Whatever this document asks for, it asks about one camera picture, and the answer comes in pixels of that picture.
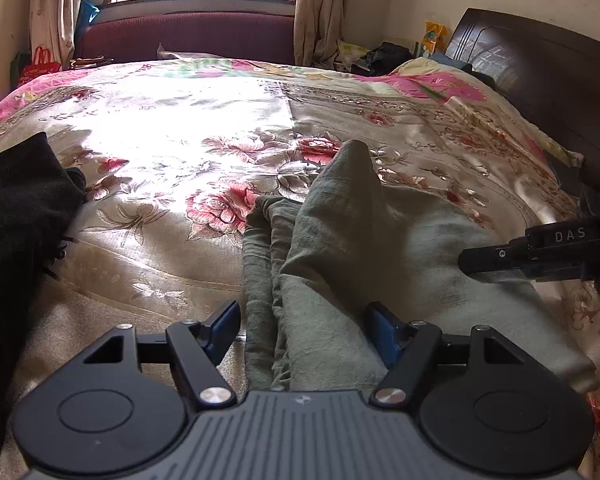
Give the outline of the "beige curtain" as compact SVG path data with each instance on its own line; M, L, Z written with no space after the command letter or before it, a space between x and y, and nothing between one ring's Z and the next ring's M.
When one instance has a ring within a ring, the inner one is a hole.
M30 0L31 51L50 50L52 60L67 67L74 52L74 33L81 0Z
M344 0L294 0L294 64L332 65L342 35Z

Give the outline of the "beige left curtain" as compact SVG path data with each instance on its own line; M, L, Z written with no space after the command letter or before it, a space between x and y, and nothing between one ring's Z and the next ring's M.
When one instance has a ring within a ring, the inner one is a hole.
M81 0L30 0L31 51L50 50L52 60L67 67L74 52L74 33Z

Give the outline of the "dark wooden headboard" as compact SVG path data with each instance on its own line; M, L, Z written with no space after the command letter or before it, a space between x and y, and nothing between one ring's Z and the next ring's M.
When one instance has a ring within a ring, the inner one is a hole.
M469 64L528 122L584 156L600 192L600 41L501 12L467 9L445 54Z

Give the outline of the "black cloth garment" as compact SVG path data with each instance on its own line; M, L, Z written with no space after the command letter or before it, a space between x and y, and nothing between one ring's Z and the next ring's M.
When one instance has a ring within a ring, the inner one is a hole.
M84 191L84 175L61 167L45 133L0 153L0 451L29 309Z

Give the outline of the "maroon upholstered bench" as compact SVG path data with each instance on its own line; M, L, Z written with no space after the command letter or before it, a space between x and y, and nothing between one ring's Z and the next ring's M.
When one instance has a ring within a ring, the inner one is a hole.
M172 13L122 18L88 26L76 43L77 58L116 63L152 61L158 47L294 64L294 19L242 12Z

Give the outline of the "yellow orange package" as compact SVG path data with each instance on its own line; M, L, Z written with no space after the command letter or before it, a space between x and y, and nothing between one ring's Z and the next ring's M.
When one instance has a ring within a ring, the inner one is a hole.
M445 25L426 21L425 33L422 37L422 54L431 56L436 52L443 52L446 36L448 36L448 30Z

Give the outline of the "black clothes pile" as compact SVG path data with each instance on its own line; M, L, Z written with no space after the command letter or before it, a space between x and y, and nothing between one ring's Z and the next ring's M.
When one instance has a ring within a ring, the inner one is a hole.
M370 76L385 76L401 64L414 58L410 49L384 41L379 47L369 50L364 62Z

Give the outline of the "red gift bag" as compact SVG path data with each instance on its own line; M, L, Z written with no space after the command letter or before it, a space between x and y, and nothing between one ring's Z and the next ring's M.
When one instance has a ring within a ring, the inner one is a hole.
M32 62L23 67L18 79L18 86L27 84L42 75L58 73L61 69L62 64L54 60L52 51L38 46L34 50Z

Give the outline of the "blue bag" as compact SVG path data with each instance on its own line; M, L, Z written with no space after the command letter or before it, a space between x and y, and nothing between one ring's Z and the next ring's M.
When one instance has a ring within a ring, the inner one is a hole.
M100 9L96 4L92 3L91 0L81 0L79 6L78 19L76 20L76 31L74 36L79 38L98 17Z

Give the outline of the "floral satin bedspread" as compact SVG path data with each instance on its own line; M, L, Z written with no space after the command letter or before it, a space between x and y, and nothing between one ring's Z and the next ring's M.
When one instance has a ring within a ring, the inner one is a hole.
M246 307L242 241L261 197L302 203L350 140L384 185L457 206L492 245L566 220L576 200L548 159L581 156L481 81L430 61L363 78L242 60L158 61L44 76L0 103L0 153L45 133L83 172L87 199L32 304L7 391L14 404L119 323L156 332L235 299ZM600 479L600 298L581 282L531 284L592 361ZM246 376L246 330L222 362Z

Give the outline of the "beige right curtain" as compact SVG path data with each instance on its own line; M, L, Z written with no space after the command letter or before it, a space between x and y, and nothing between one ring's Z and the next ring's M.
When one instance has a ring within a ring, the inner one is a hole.
M344 0L294 0L294 64L332 65L342 35Z

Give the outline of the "olive green pants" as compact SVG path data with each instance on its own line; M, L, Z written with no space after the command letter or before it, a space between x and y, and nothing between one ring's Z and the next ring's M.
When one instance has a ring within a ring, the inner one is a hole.
M382 184L367 146L346 142L302 203L261 197L248 216L249 385L372 392L386 374L363 328L376 301L404 322L451 334L493 326L574 390L594 390L594 364L528 280L483 283L460 270L463 249L490 243L457 206Z

